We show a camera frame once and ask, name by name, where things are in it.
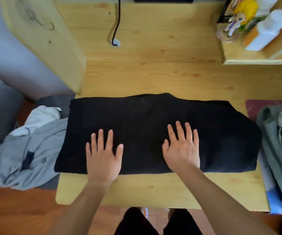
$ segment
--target black pants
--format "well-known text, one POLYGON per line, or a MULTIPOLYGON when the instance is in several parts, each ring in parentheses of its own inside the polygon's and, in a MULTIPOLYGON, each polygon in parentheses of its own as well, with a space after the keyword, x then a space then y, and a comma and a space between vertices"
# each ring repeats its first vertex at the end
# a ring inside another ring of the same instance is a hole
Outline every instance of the black pants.
MULTIPOLYGON (((115 235, 159 235, 138 208, 131 207, 123 216, 115 235)), ((164 235, 203 235, 186 209, 175 209, 164 228, 164 235)))

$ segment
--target yellow hair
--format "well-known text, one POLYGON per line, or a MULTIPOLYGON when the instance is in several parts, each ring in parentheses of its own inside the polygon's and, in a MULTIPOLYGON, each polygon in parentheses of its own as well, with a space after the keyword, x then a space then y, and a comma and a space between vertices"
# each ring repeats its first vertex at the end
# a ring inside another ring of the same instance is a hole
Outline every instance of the yellow hair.
POLYGON ((241 25, 245 25, 249 20, 252 20, 259 8, 255 0, 243 0, 238 3, 233 13, 236 14, 238 11, 245 14, 245 20, 241 22, 241 25))

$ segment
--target person's left hand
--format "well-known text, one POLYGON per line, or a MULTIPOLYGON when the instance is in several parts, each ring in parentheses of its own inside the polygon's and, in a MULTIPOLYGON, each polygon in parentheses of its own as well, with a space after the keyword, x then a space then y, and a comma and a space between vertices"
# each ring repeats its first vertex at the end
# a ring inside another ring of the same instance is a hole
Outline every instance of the person's left hand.
POLYGON ((113 154, 113 136, 113 131, 109 130, 105 149, 102 129, 99 130, 97 143, 96 134, 91 135, 92 151, 90 144, 86 143, 86 166, 89 182, 109 186, 117 178, 121 169, 123 144, 118 145, 115 156, 113 154))

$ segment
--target white wall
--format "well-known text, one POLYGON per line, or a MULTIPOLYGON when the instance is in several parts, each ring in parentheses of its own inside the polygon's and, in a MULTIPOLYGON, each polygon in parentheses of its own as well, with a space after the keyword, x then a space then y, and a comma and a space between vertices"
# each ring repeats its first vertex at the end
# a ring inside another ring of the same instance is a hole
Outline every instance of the white wall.
POLYGON ((0 13, 0 79, 30 99, 72 91, 7 29, 0 13))

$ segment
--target forearm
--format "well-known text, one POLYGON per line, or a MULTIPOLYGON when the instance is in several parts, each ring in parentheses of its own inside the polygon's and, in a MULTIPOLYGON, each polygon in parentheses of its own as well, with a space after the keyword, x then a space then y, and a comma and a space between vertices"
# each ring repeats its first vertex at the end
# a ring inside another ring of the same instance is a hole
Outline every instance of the forearm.
POLYGON ((89 181, 48 235, 87 235, 107 188, 89 181))
POLYGON ((192 166, 179 177, 200 204, 217 235, 276 235, 197 167, 192 166))

